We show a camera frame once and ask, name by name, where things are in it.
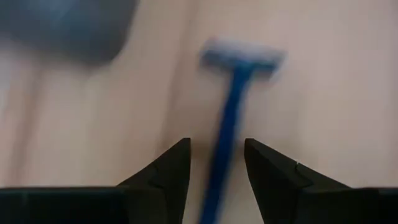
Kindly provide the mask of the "smoky grey narrow bin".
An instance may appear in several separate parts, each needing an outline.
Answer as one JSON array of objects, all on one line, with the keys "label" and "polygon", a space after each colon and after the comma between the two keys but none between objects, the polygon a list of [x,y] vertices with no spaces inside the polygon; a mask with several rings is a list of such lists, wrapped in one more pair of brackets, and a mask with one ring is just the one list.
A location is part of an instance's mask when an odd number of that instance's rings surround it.
[{"label": "smoky grey narrow bin", "polygon": [[0,0],[0,39],[87,64],[112,61],[140,0]]}]

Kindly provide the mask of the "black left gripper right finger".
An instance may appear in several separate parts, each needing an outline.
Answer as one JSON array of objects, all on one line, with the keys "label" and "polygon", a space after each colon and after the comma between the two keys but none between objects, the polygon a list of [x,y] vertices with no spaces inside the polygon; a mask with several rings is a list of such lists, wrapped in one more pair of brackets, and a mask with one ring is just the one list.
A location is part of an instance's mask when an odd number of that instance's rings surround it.
[{"label": "black left gripper right finger", "polygon": [[358,224],[358,209],[332,193],[347,185],[252,138],[244,159],[265,224]]}]

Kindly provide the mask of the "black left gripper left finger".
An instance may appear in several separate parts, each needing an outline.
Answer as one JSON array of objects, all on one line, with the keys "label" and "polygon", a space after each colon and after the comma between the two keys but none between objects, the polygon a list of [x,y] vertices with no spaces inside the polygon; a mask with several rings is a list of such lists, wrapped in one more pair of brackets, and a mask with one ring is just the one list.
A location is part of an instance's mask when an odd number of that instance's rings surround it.
[{"label": "black left gripper left finger", "polygon": [[182,138],[118,184],[130,190],[129,218],[137,224],[182,224],[190,181],[191,139]]}]

